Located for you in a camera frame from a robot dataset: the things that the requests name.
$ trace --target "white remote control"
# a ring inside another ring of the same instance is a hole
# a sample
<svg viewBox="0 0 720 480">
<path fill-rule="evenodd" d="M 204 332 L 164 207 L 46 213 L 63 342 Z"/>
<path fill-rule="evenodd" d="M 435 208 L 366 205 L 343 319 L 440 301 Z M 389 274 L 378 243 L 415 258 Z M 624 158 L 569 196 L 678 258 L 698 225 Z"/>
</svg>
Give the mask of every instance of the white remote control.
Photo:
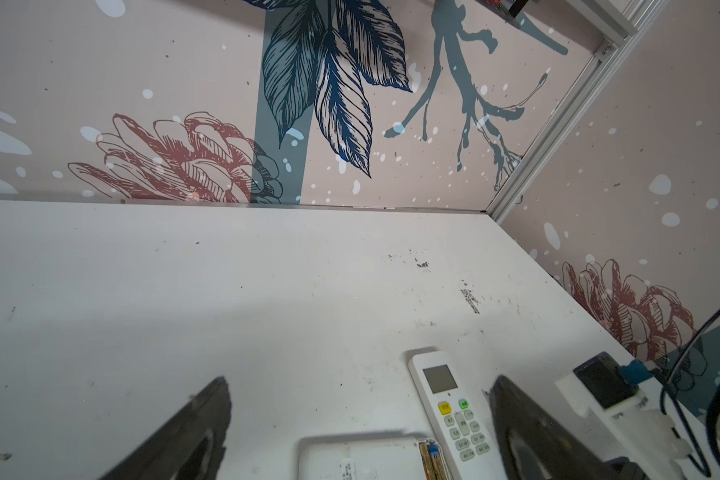
<svg viewBox="0 0 720 480">
<path fill-rule="evenodd" d="M 460 388 L 463 383 L 448 356 L 443 352 L 415 355 L 408 369 L 456 480 L 506 478 L 498 448 Z"/>
</svg>

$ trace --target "red flower illustration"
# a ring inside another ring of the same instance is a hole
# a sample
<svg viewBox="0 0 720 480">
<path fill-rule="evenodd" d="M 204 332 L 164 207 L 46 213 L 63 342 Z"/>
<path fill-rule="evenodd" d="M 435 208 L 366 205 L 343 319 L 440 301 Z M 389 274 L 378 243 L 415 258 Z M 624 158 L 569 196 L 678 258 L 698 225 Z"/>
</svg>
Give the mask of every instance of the red flower illustration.
<svg viewBox="0 0 720 480">
<path fill-rule="evenodd" d="M 158 120 L 155 134 L 125 115 L 116 114 L 112 123 L 117 134 L 96 140 L 104 168 L 68 165 L 107 197 L 280 203 L 277 162 L 237 127 L 207 112 L 183 122 Z"/>
<path fill-rule="evenodd" d="M 563 284 L 576 302 L 638 360 L 662 361 L 695 332 L 693 316 L 675 292 L 663 286 L 647 286 L 634 275 L 622 280 L 614 260 L 603 267 L 590 263 L 579 275 L 570 264 L 563 264 Z"/>
</svg>

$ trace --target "dirt stain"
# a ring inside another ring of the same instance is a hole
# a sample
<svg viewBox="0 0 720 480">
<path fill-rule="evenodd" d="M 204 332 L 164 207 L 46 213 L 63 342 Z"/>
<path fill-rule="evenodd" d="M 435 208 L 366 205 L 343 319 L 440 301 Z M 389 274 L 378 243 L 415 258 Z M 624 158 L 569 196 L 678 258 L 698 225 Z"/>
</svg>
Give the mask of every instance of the dirt stain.
<svg viewBox="0 0 720 480">
<path fill-rule="evenodd" d="M 464 300 L 469 303 L 469 305 L 472 307 L 472 310 L 475 313 L 480 313 L 480 310 L 478 310 L 477 307 L 477 304 L 480 302 L 478 302 L 478 299 L 474 298 L 474 295 L 472 295 L 472 290 L 462 289 L 461 294 L 464 295 Z"/>
</svg>

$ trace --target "wall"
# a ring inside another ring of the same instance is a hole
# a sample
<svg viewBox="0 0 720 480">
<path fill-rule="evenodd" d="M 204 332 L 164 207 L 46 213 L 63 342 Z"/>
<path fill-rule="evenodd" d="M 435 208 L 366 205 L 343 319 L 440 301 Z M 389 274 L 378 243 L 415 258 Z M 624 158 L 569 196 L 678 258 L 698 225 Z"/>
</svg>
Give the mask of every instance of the wall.
<svg viewBox="0 0 720 480">
<path fill-rule="evenodd" d="M 720 307 L 720 5 L 669 4 L 502 227 L 637 358 L 672 363 Z M 702 344 L 678 383 L 700 416 L 720 323 Z"/>
<path fill-rule="evenodd" d="M 336 33 L 326 0 L 0 2 L 0 195 L 482 210 L 599 42 L 548 2 L 522 31 L 330 8 Z"/>
</svg>

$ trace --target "yellow button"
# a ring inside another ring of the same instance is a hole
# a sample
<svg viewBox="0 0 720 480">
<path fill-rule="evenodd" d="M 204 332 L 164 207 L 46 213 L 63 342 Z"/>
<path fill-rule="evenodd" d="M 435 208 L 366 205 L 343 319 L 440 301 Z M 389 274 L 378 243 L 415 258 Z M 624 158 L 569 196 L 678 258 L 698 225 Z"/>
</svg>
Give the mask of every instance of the yellow button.
<svg viewBox="0 0 720 480">
<path fill-rule="evenodd" d="M 443 415 L 451 413 L 451 406 L 448 404 L 448 402 L 440 402 L 438 404 L 438 408 L 440 408 L 440 413 L 442 413 Z"/>
</svg>

